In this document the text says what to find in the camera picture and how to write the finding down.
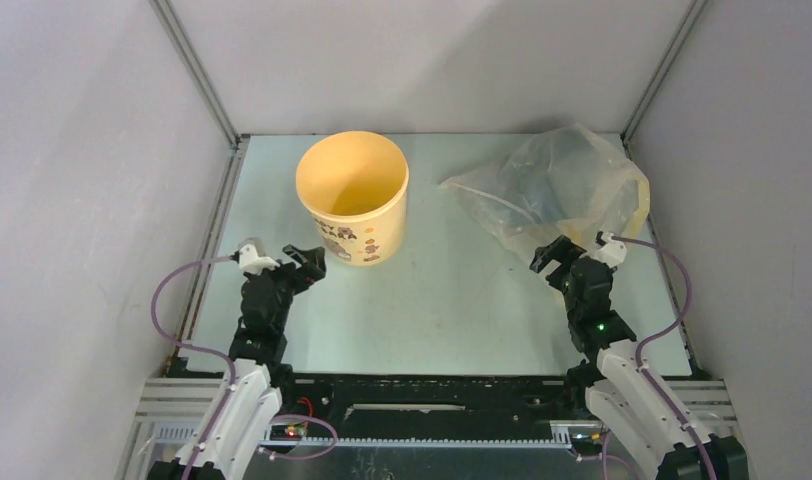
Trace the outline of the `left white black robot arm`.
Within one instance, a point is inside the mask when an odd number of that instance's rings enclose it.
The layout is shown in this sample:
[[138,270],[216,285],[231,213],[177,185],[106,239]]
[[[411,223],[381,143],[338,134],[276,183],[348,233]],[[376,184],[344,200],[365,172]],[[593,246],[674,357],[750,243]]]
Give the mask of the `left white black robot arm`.
[[195,435],[170,461],[157,461],[150,479],[241,479],[274,418],[289,418],[298,403],[294,372],[282,357],[295,296],[326,276],[322,247],[283,248],[287,262],[266,255],[254,239],[229,255],[245,277],[240,317],[218,393]]

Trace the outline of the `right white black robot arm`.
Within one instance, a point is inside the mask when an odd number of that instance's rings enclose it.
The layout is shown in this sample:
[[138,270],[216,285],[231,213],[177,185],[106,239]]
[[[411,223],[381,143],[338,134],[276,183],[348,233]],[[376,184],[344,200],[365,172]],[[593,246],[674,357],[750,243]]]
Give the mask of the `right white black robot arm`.
[[707,427],[654,371],[639,340],[612,307],[629,239],[598,234],[587,251],[561,235],[536,249],[530,268],[563,298],[572,343],[586,360],[566,374],[563,402],[578,418],[594,415],[624,445],[645,479],[746,479],[747,453],[734,436]]

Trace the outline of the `translucent yellowish plastic bag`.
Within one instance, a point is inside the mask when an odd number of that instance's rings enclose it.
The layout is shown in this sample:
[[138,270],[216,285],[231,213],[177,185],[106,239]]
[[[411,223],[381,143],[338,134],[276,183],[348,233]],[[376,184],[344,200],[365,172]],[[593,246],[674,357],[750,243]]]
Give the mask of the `translucent yellowish plastic bag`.
[[584,249],[599,232],[636,237],[650,212],[647,177],[581,124],[537,134],[441,186],[524,263],[561,235]]

